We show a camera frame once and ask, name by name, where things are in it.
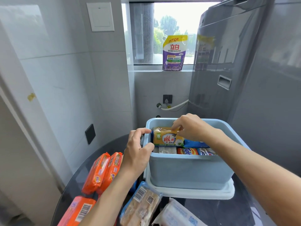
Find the window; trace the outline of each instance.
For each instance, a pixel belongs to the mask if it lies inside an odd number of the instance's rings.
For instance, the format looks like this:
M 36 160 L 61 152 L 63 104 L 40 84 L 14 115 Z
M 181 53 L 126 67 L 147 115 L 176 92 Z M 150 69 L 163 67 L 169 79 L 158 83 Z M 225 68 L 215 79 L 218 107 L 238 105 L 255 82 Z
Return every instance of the window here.
M 201 15 L 217 3 L 130 3 L 134 65 L 162 65 L 168 35 L 188 35 L 184 64 L 193 64 Z

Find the black round table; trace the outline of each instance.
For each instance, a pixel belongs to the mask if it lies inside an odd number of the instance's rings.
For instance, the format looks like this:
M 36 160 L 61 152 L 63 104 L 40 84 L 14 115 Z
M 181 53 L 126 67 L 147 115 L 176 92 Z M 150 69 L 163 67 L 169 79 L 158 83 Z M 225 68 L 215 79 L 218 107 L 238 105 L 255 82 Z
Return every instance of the black round table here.
M 79 167 L 66 186 L 58 202 L 52 218 L 51 226 L 57 226 L 76 196 L 85 196 L 97 200 L 98 196 L 96 193 L 92 195 L 85 195 L 81 193 L 81 189 L 84 185 L 89 170 L 92 167 L 92 164 L 101 154 L 105 152 L 108 152 L 110 155 L 114 152 L 123 152 L 126 148 L 127 141 L 128 135 L 124 135 L 109 142 L 94 152 L 81 165 L 81 167 Z M 248 193 L 245 186 L 236 175 L 233 175 L 232 179 L 235 186 L 235 195 L 230 200 L 175 199 L 208 226 L 262 226 L 258 209 L 256 208 L 251 195 Z M 124 205 L 131 196 L 132 194 L 127 196 L 126 200 L 124 201 Z M 154 217 L 160 212 L 160 209 L 164 208 L 167 203 L 168 197 L 163 197 L 159 208 L 154 214 Z

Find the gray appliance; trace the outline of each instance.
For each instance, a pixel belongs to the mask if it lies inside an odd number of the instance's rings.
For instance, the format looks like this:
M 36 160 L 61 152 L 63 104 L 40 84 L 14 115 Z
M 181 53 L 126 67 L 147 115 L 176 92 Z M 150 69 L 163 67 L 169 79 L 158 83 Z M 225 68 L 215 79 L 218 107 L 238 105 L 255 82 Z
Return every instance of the gray appliance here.
M 188 112 L 228 122 L 301 175 L 301 0 L 225 0 L 201 17 Z

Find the left hand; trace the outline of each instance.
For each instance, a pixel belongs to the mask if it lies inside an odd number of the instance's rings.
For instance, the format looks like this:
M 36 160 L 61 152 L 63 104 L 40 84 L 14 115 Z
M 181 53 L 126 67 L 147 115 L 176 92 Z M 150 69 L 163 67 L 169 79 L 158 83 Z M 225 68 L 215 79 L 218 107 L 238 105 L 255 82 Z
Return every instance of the left hand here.
M 151 130 L 147 128 L 132 130 L 124 150 L 120 170 L 126 171 L 133 180 L 136 180 L 143 173 L 150 159 L 151 152 L 155 148 L 153 143 L 148 143 L 141 148 L 140 138 L 145 133 L 151 133 Z

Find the white access panel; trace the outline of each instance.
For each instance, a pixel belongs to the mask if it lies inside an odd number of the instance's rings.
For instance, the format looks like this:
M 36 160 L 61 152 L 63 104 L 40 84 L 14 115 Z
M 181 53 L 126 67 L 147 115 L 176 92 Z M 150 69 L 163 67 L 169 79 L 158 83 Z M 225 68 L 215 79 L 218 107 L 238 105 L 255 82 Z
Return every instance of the white access panel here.
M 114 31 L 111 2 L 87 3 L 93 32 Z

